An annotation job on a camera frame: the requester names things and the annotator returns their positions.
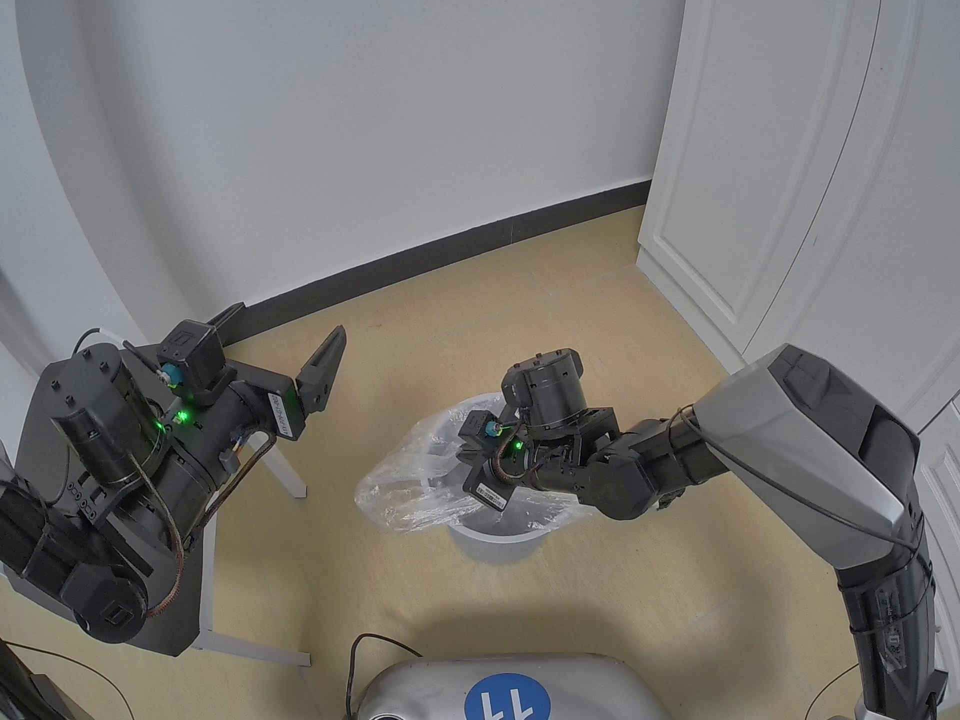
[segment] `baseboard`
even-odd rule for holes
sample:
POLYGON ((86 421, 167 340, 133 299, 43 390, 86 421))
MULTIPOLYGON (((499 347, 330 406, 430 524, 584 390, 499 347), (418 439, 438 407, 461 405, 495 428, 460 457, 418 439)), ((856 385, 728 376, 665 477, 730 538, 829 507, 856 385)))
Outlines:
POLYGON ((649 194, 650 179, 638 181, 475 226, 473 229, 411 247, 359 267, 331 274, 330 277, 308 282, 292 291, 247 306, 243 318, 230 334, 228 343, 234 344, 329 306, 339 305, 348 299, 393 285, 395 282, 415 278, 466 258, 485 254, 487 251, 610 213, 643 206, 649 194))
POLYGON ((663 294, 670 306, 677 310, 679 316, 686 320, 686 324, 700 337, 700 341, 706 344, 706 348, 720 361, 720 365, 724 367, 728 374, 733 374, 747 365, 743 355, 704 314, 704 310, 690 298, 687 292, 670 276, 670 273, 643 246, 640 246, 636 266, 640 268, 647 280, 654 284, 654 288, 663 294))

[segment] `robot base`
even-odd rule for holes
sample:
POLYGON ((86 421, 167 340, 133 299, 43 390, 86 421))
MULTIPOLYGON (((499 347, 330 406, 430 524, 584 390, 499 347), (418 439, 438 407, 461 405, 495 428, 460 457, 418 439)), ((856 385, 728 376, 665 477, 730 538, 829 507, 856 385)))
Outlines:
POLYGON ((520 654, 404 661, 366 689, 357 720, 671 720, 622 661, 520 654))

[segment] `robotic arm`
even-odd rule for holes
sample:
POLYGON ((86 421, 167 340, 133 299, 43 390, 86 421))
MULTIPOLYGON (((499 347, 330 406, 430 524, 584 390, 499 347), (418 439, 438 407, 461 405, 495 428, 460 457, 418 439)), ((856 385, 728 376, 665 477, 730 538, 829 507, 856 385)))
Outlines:
POLYGON ((59 504, 14 471, 0 446, 0 562, 71 609, 97 640, 127 642, 173 602, 200 529, 278 437, 300 438, 306 417, 327 406, 347 344, 343 327, 293 379, 226 358, 219 331, 243 309, 183 320, 155 348, 156 360, 128 342, 125 356, 94 343, 38 389, 69 445, 59 504), (138 386, 125 358, 167 386, 169 407, 148 399, 154 392, 138 386), (237 452, 255 432, 267 441, 241 464, 237 452), (71 456, 79 467, 69 466, 71 456), (154 569, 118 526, 174 556, 176 578, 163 600, 148 600, 144 579, 154 569))
POLYGON ((619 430, 590 408, 572 349, 503 379, 507 405, 472 411, 463 489, 502 512, 518 487, 575 494, 614 520, 664 509, 733 472, 836 571, 863 683, 857 720, 936 718, 935 584, 914 485, 920 440, 857 382, 785 345, 669 419, 619 430))

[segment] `black baseboard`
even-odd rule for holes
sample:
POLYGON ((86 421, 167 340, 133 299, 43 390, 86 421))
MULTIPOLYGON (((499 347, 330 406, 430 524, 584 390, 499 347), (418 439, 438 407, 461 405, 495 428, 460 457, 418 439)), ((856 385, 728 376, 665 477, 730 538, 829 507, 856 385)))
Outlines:
POLYGON ((476 257, 539 234, 551 233, 620 210, 642 206, 647 202, 649 194, 650 181, 638 181, 636 184, 569 199, 546 208, 521 213, 519 216, 511 216, 509 219, 475 226, 473 229, 411 247, 359 267, 331 274, 330 277, 308 282, 292 291, 246 307, 246 312, 230 334, 228 343, 235 344, 378 288, 446 267, 455 261, 476 257))

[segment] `white cabinet door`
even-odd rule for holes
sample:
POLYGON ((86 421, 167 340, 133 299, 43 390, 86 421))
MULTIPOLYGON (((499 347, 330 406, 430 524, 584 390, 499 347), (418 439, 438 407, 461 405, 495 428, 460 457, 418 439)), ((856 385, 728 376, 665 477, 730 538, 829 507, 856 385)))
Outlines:
POLYGON ((686 0, 637 264, 728 369, 810 228, 880 0, 686 0))
POLYGON ((822 206, 749 362, 792 342, 921 429, 960 389, 960 0, 882 0, 822 206))
POLYGON ((937 666, 949 676, 946 706, 960 703, 960 414, 953 403, 919 436, 917 491, 937 593, 937 666))

